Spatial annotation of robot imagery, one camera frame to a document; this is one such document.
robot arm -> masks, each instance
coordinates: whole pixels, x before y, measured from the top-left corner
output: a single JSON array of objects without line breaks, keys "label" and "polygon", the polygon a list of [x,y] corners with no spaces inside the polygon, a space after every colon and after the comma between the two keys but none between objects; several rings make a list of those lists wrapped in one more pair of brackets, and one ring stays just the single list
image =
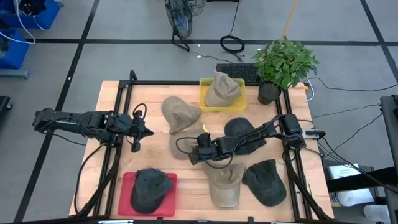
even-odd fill
[{"label": "robot arm", "polygon": [[[280,122],[285,134],[276,131],[275,121]],[[203,133],[197,137],[198,145],[193,148],[188,156],[193,165],[205,160],[220,161],[231,157],[242,146],[272,137],[285,140],[288,146],[300,149],[306,146],[302,134],[303,131],[296,115],[278,115],[262,126],[240,136],[225,136],[211,140],[210,133]]]},{"label": "robot arm", "polygon": [[40,133],[49,130],[64,130],[96,138],[108,145],[116,143],[116,136],[123,134],[134,138],[133,152],[140,149],[139,141],[154,133],[145,127],[142,111],[136,111],[133,119],[128,114],[113,114],[112,111],[91,111],[86,113],[68,113],[45,108],[36,111],[34,129]]}]

white cable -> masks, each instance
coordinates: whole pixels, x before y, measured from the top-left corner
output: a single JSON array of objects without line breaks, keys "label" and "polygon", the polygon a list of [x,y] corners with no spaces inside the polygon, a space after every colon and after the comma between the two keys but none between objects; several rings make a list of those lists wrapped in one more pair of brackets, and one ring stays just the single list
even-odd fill
[{"label": "white cable", "polygon": [[308,81],[308,84],[310,84],[310,88],[311,88],[311,91],[312,91],[312,96],[311,96],[311,98],[307,99],[307,102],[309,102],[309,101],[312,100],[313,97],[315,96],[315,92],[314,92],[314,90],[313,90],[313,88],[312,88],[311,81],[310,81],[308,78],[307,78],[307,81]]},{"label": "white cable", "polygon": [[30,37],[33,39],[33,42],[16,40],[16,39],[13,39],[13,38],[11,38],[11,37],[8,37],[8,36],[4,35],[2,32],[0,32],[0,35],[2,35],[3,37],[5,37],[5,38],[7,38],[7,39],[9,39],[9,40],[13,40],[13,41],[15,41],[15,42],[18,42],[18,43],[36,44],[36,39],[35,39],[35,37],[34,37],[32,34],[30,34],[30,32],[25,28],[24,24],[23,24],[22,21],[21,21],[21,17],[20,17],[20,15],[19,15],[19,4],[18,4],[18,0],[15,0],[15,3],[16,3],[16,6],[15,6],[15,8],[16,8],[16,13],[17,13],[17,17],[18,17],[18,19],[19,19],[19,22],[21,23],[22,28],[24,28],[24,30],[25,30],[25,31],[30,35]]},{"label": "white cable", "polygon": [[36,15],[33,16],[33,20],[35,21],[36,25],[41,29],[41,30],[45,30],[43,27],[41,27],[39,25],[39,23],[36,21]]}]

tan baseball cap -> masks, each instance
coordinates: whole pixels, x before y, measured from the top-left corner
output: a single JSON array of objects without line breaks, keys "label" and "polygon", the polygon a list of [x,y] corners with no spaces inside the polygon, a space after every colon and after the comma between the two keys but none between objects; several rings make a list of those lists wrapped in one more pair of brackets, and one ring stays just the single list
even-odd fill
[{"label": "tan baseball cap", "polygon": [[162,114],[170,125],[169,133],[190,126],[199,118],[200,113],[200,108],[190,106],[176,96],[169,96],[162,103]]},{"label": "tan baseball cap", "polygon": [[227,107],[241,95],[241,87],[236,81],[225,73],[215,71],[214,81],[205,95],[205,103],[207,106]]},{"label": "tan baseball cap", "polygon": [[169,139],[169,149],[172,153],[172,156],[174,159],[189,159],[187,154],[184,154],[183,152],[190,153],[192,152],[192,149],[198,145],[196,139],[181,139],[178,141],[178,146],[179,148],[183,151],[180,152],[177,149],[176,146],[176,140],[179,138],[184,138],[184,137],[191,137],[191,138],[196,138],[200,134],[204,133],[203,130],[203,124],[199,121],[197,121],[194,125],[192,125],[192,129],[189,129],[188,131],[180,131],[177,132],[173,135],[171,135]]},{"label": "tan baseball cap", "polygon": [[205,165],[213,204],[224,208],[238,205],[245,168],[244,164],[232,164],[224,169],[214,169]]}]

black plant pot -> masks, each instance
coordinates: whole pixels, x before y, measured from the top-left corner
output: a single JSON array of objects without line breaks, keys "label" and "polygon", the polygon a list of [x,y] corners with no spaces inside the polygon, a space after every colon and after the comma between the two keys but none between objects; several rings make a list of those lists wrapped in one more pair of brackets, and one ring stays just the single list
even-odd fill
[{"label": "black plant pot", "polygon": [[259,86],[259,102],[268,105],[279,98],[280,88],[273,82],[264,81]]}]

dark gray baseball cap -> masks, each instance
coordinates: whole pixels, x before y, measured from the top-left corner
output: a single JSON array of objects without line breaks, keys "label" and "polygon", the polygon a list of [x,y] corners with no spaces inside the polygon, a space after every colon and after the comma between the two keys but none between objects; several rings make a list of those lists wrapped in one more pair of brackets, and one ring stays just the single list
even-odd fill
[{"label": "dark gray baseball cap", "polygon": [[[231,121],[228,121],[224,127],[225,136],[235,137],[241,134],[246,134],[249,131],[254,130],[253,125],[246,118],[234,118]],[[247,146],[242,146],[236,149],[236,155],[248,155],[254,152],[256,149],[265,145],[266,141],[261,139]]]},{"label": "dark gray baseball cap", "polygon": [[249,167],[243,174],[242,183],[265,206],[275,206],[286,198],[286,188],[276,171],[275,159],[269,159]]},{"label": "dark gray baseball cap", "polygon": [[163,202],[173,183],[164,172],[148,168],[136,172],[136,180],[130,196],[131,207],[138,213],[150,214]]},{"label": "dark gray baseball cap", "polygon": [[224,169],[214,169],[205,164],[213,204],[224,208],[238,205],[245,168],[244,164],[232,164]]}]

